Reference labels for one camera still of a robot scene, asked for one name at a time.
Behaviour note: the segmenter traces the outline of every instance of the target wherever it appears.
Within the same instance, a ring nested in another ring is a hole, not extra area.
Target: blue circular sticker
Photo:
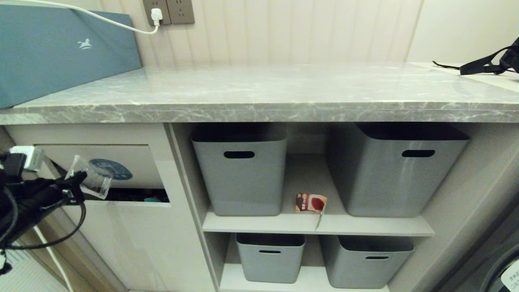
[[[115,180],[127,180],[133,177],[131,172],[126,167],[124,167],[124,165],[115,161],[106,159],[92,159],[90,163],[109,171],[114,175]]]

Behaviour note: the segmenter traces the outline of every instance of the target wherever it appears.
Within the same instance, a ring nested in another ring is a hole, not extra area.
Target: beige paneled wall
[[[137,34],[144,65],[404,61],[422,0],[193,0],[196,23]],[[99,0],[152,29],[141,0]]]

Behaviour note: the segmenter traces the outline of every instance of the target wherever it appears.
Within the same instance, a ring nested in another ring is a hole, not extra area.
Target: open shelf
[[[297,193],[328,196],[325,215],[296,213]],[[286,159],[283,206],[277,216],[217,216],[210,208],[202,226],[207,232],[304,233],[340,235],[433,236],[422,216],[415,218],[374,218],[349,215],[323,155],[292,154]]]
[[[326,268],[321,255],[317,236],[307,235],[303,261],[299,277],[294,284],[250,282],[245,279],[243,267],[238,255],[238,246],[231,236],[227,257],[220,282],[220,292],[389,292],[388,287],[382,289],[339,289],[334,288],[328,281]]]

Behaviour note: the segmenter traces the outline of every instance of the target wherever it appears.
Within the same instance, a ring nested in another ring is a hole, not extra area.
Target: bin handle hole
[[[253,158],[254,152],[252,152],[252,151],[225,151],[224,156],[229,159]]]
[[[366,260],[387,260],[389,257],[366,257]]]
[[[279,250],[260,250],[260,253],[262,253],[262,254],[280,254],[281,252]]]
[[[431,157],[436,153],[435,150],[406,150],[402,152],[403,157]]]

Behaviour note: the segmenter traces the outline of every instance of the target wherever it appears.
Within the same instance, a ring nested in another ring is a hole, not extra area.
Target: black bag
[[[496,57],[500,52],[507,50],[503,57],[499,60],[499,65],[492,64],[492,60]],[[502,48],[494,54],[487,56],[485,58],[481,58],[479,60],[472,61],[467,63],[461,67],[455,66],[447,66],[441,65],[432,61],[435,65],[443,67],[459,70],[461,75],[470,75],[470,74],[478,74],[478,73],[494,73],[501,74],[504,71],[510,71],[510,68],[514,69],[517,73],[519,73],[519,37],[515,40],[515,42],[506,48]]]

